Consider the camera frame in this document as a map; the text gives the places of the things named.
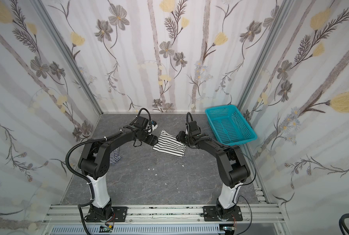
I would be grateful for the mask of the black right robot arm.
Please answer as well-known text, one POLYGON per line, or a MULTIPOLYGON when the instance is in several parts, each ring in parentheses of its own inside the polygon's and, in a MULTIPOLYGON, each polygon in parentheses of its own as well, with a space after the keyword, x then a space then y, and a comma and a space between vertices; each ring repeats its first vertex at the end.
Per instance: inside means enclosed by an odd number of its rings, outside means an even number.
POLYGON ((251 175, 250 168, 240 147, 232 147, 212 139, 202 133, 201 128, 191 113, 186 114, 186 130, 180 131, 176 140, 187 147, 206 151, 215 157, 218 173, 223 183, 222 191, 216 201, 214 211, 205 212, 204 216, 220 221, 234 218, 237 213, 237 196, 240 188, 246 185, 251 175))

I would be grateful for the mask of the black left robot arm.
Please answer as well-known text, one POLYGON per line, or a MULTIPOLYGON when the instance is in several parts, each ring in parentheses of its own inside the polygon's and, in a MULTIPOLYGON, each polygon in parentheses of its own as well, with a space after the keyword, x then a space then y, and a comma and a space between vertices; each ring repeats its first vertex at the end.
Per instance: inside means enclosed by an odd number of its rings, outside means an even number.
POLYGON ((132 141, 154 146, 158 143, 158 137, 153 135, 155 126, 157 124, 152 120, 149 111, 141 108, 135 119, 120 128, 117 133, 79 143, 66 154, 67 169, 75 176, 84 179, 90 189, 90 201, 77 206, 83 229, 87 235, 90 232, 86 226, 86 220, 109 222, 115 219, 115 212, 106 185, 106 174, 110 168, 110 154, 132 141), (81 146, 84 147, 78 162, 81 172, 77 172, 71 167, 69 159, 74 150, 81 146))

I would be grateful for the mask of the black white striped tank top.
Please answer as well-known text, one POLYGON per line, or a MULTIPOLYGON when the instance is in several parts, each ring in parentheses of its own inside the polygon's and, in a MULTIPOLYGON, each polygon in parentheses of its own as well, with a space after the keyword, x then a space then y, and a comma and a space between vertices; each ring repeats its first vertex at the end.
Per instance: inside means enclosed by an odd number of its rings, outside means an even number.
POLYGON ((176 140, 176 137, 162 130, 158 138, 158 143, 153 146, 153 150, 171 156, 184 157, 186 146, 176 140))

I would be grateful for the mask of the blue white striped tank top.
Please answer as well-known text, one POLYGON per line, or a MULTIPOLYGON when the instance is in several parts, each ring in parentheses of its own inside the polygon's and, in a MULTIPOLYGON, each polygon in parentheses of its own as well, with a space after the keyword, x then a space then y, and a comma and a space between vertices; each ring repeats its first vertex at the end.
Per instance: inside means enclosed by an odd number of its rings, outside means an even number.
POLYGON ((113 151, 110 153, 110 156, 109 156, 109 164, 110 164, 110 165, 114 165, 114 164, 116 164, 120 159, 121 159, 121 157, 120 157, 120 149, 119 149, 119 148, 116 148, 115 150, 113 150, 113 151))

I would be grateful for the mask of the teal plastic basket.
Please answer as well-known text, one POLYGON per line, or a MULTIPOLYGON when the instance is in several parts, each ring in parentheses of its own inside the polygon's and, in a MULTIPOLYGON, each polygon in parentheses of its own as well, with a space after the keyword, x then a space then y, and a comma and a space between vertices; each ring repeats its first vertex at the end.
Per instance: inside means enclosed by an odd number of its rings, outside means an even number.
POLYGON ((223 105, 205 110, 210 127, 218 142, 239 146, 255 141, 257 135, 234 105, 223 105))

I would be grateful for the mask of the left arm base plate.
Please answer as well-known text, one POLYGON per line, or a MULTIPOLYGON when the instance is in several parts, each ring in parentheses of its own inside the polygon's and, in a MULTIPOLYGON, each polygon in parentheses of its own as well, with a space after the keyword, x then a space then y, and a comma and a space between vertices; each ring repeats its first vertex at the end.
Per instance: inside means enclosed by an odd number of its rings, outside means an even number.
POLYGON ((128 207, 107 206, 106 209, 92 207, 89 209, 86 222, 125 222, 128 207))

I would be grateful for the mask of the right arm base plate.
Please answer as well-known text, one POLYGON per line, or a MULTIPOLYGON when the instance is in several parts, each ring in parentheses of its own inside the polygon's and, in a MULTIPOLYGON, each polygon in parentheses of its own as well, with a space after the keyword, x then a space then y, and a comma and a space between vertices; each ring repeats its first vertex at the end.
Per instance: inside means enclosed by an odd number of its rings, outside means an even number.
POLYGON ((221 206, 203 206, 202 213, 206 222, 234 222, 243 221, 239 206, 223 209, 221 206))

